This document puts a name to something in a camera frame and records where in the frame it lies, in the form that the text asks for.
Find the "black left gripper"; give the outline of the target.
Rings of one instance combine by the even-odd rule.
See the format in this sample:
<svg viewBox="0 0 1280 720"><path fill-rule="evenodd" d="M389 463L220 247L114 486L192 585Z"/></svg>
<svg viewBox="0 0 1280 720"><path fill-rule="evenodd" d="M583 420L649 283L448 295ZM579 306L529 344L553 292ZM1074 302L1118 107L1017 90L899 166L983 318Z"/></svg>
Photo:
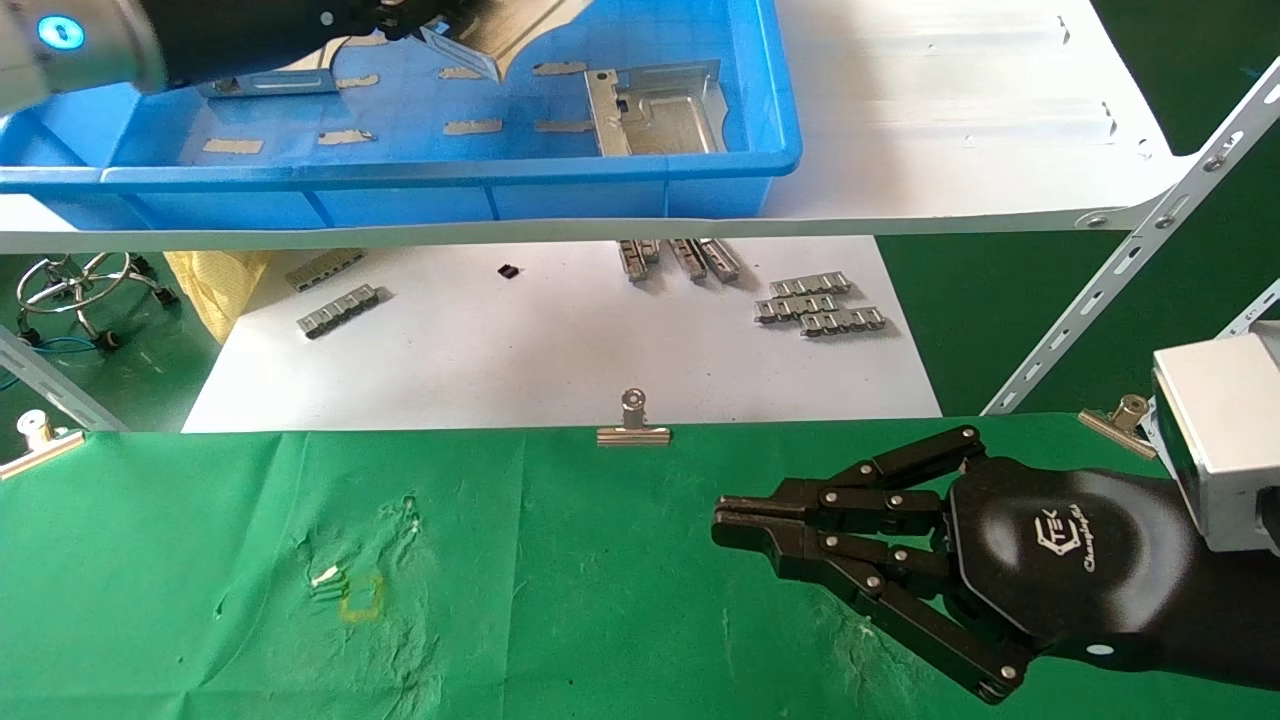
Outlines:
<svg viewBox="0 0 1280 720"><path fill-rule="evenodd" d="M339 37L425 40L470 12L471 1L160 1L157 46L168 86L182 88L284 67Z"/></svg>

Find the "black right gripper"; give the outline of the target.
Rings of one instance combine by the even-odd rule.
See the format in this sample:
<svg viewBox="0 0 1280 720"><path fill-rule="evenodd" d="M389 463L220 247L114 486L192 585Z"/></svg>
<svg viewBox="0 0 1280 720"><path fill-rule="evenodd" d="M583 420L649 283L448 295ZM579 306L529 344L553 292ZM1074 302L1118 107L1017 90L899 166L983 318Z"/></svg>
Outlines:
<svg viewBox="0 0 1280 720"><path fill-rule="evenodd" d="M767 496L716 502L712 539L762 553L785 580L826 588L902 647L988 705L1025 680L1030 653L931 606L948 566L937 553L840 534L927 536L943 500L919 487L986 457L960 425L827 479L783 478ZM1120 671L1165 669L1169 616L1202 548L1178 491L1133 474L972 464L950 487L948 534L966 594L1032 653Z"/></svg>

